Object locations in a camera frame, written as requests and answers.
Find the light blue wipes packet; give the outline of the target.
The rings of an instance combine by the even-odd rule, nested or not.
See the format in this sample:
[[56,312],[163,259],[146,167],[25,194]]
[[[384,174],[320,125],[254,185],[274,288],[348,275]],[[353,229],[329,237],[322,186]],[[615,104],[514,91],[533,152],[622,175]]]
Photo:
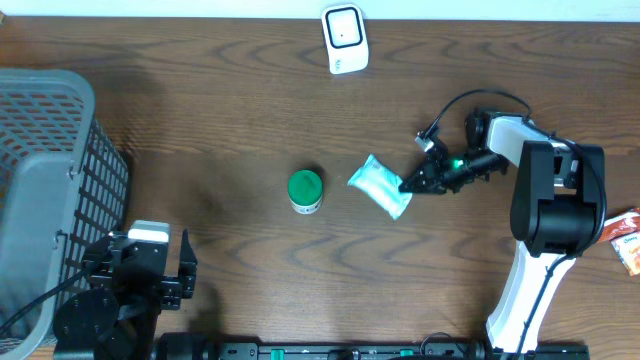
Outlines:
[[356,170],[347,182],[366,193],[384,209],[393,220],[397,220],[406,210],[413,194],[401,192],[402,178],[384,166],[370,154],[364,164]]

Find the green lid jar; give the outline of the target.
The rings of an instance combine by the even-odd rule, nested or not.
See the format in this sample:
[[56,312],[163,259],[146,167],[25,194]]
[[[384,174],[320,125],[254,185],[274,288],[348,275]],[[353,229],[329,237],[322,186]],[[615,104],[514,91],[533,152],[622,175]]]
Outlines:
[[288,197],[293,210],[309,215],[316,212],[323,200],[323,182],[311,170],[299,170],[290,178],[287,186]]

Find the red Top chocolate bar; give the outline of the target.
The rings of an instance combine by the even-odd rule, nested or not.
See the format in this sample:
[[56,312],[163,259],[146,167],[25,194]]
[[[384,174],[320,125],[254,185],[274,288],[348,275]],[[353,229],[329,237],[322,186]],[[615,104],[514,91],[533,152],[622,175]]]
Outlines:
[[612,241],[616,238],[638,231],[639,209],[632,208],[620,215],[606,220],[598,242]]

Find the small orange snack box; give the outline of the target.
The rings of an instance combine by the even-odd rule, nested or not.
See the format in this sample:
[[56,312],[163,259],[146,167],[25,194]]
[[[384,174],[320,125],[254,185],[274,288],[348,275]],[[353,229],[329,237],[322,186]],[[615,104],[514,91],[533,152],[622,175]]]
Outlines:
[[611,241],[621,263],[630,276],[639,274],[639,233],[634,232]]

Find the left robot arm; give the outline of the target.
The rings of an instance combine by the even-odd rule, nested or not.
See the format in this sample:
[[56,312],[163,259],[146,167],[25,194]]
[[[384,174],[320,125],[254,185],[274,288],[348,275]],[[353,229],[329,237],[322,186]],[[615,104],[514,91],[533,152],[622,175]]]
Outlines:
[[167,276],[168,245],[111,232],[82,257],[90,288],[56,312],[55,359],[147,359],[158,316],[193,297],[197,258],[182,232],[178,273]]

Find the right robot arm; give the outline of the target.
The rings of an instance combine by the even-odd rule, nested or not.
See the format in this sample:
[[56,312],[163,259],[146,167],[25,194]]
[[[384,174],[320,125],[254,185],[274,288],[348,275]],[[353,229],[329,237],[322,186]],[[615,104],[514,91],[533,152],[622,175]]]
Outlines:
[[426,159],[400,185],[402,193],[457,193],[493,172],[517,169],[510,228],[514,261],[485,326],[485,344],[467,358],[532,359],[538,333],[563,277],[600,237],[606,216],[604,153],[537,128],[527,114],[476,110],[465,120],[467,149],[457,156],[432,123],[416,136]]

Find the white barcode scanner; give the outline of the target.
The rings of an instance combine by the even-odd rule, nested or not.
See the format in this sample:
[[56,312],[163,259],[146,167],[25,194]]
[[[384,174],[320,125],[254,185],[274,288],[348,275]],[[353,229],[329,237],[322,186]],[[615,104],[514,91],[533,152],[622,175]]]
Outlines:
[[329,71],[342,75],[364,70],[369,45],[361,9],[355,4],[326,8],[321,15]]

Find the grey plastic basket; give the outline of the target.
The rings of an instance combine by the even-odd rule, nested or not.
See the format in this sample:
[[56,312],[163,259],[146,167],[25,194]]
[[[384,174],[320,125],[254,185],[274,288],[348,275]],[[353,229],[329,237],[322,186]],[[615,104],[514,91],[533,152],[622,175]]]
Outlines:
[[1,72],[3,322],[79,273],[85,250],[124,222],[129,171],[95,105],[74,72]]

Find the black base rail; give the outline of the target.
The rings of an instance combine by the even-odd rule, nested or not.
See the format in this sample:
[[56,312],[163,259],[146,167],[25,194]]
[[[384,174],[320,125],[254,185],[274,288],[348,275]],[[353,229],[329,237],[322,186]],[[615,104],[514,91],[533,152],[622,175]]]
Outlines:
[[492,349],[481,340],[445,333],[421,343],[287,344],[242,341],[214,342],[193,333],[166,333],[151,350],[152,360],[590,360],[587,346],[543,344],[520,355]]

